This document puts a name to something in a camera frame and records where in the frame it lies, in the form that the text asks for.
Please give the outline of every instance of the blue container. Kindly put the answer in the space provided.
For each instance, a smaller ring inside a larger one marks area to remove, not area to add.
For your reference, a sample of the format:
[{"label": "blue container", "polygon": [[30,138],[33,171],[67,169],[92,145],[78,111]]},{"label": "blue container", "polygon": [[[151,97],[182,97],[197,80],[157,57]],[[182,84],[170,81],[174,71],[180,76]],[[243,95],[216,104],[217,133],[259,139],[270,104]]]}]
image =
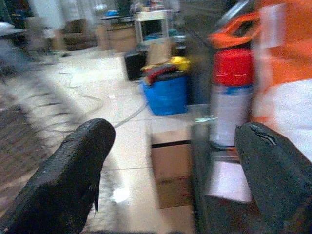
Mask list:
[{"label": "blue container", "polygon": [[187,76],[157,81],[152,86],[142,82],[146,99],[155,115],[166,116],[187,112]]},{"label": "blue container", "polygon": [[158,34],[151,34],[151,35],[147,35],[144,37],[145,40],[154,40],[154,39],[157,39],[157,38],[160,38],[161,35],[158,35]]},{"label": "blue container", "polygon": [[117,10],[112,10],[112,11],[107,11],[105,13],[106,16],[118,16],[119,15],[119,11]]}]

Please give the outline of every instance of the wall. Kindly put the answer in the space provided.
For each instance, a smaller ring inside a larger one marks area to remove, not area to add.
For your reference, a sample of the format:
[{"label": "wall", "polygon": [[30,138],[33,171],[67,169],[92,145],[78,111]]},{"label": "wall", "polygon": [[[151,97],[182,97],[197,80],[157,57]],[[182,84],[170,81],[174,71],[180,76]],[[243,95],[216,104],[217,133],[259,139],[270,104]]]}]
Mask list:
[{"label": "wall", "polygon": [[106,0],[106,5],[108,10],[118,10],[116,0]]},{"label": "wall", "polygon": [[65,20],[59,0],[29,0],[36,16],[45,18],[45,25],[52,28],[63,28]]}]

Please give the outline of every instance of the table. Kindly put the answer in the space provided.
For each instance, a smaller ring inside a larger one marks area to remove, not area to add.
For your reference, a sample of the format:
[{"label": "table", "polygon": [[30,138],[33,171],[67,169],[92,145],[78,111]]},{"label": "table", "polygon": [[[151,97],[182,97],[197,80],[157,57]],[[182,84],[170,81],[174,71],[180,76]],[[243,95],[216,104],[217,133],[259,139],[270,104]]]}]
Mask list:
[{"label": "table", "polygon": [[27,30],[25,30],[25,29],[12,28],[12,29],[8,29],[8,30],[0,31],[0,38],[11,39],[11,38],[15,38],[17,36],[24,35],[26,32],[27,32]]},{"label": "table", "polygon": [[126,15],[126,16],[105,16],[105,17],[102,17],[101,20],[118,20],[121,22],[122,19],[125,19],[125,18],[130,18],[131,21],[134,20],[134,16],[132,15]]}]

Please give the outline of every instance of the red fire extinguisher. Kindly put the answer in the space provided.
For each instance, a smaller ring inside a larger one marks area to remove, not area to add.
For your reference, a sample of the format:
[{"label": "red fire extinguisher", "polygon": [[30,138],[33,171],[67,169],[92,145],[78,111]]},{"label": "red fire extinguisher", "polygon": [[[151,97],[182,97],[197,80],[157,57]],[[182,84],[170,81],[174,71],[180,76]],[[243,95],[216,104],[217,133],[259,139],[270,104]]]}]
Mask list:
[{"label": "red fire extinguisher", "polygon": [[235,128],[248,121],[253,95],[254,66],[250,49],[235,48],[255,37],[257,26],[242,37],[235,31],[247,21],[258,19],[257,13],[240,16],[225,25],[209,39],[218,51],[214,55],[212,114],[217,117],[212,127],[211,140],[222,146],[234,146]]}]

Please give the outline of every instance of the cable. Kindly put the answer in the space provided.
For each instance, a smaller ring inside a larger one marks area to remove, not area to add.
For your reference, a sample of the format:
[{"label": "cable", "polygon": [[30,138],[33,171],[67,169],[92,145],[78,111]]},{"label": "cable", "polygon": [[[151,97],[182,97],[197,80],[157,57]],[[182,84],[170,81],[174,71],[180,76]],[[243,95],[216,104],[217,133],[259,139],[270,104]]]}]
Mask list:
[{"label": "cable", "polygon": [[138,114],[140,114],[146,107],[147,107],[147,103],[144,103],[136,112],[134,112],[132,115],[130,115],[129,117],[127,117],[126,119],[122,120],[121,122],[119,122],[118,124],[116,124],[114,126],[114,128],[119,128],[120,126],[124,125],[125,123],[129,122],[130,120],[132,120],[134,117],[136,117]]},{"label": "cable", "polygon": [[[60,74],[64,74],[64,75],[70,75],[70,78],[69,78],[69,84],[67,86],[65,86],[66,88],[69,88],[69,89],[78,89],[82,94],[80,94],[81,97],[85,97],[85,98],[90,98],[90,99],[93,99],[93,100],[96,100],[98,101],[98,104],[96,108],[92,109],[91,111],[88,111],[87,113],[85,113],[80,119],[82,119],[83,117],[91,114],[91,113],[94,113],[98,110],[100,110],[103,106],[104,106],[104,101],[98,97],[95,97],[95,96],[91,96],[91,95],[86,95],[83,93],[83,91],[81,90],[81,87],[82,85],[80,86],[76,86],[76,87],[73,87],[71,86],[71,83],[72,83],[72,79],[73,79],[73,74],[71,73],[66,73],[66,72],[60,72]],[[114,128],[119,128],[120,126],[124,125],[125,123],[129,122],[130,120],[132,120],[135,116],[137,116],[138,114],[140,114],[145,108],[147,107],[147,103],[144,103],[136,112],[132,113],[129,117],[127,117],[126,119],[122,120],[121,122],[119,122],[118,124],[116,124],[114,126]]]}]

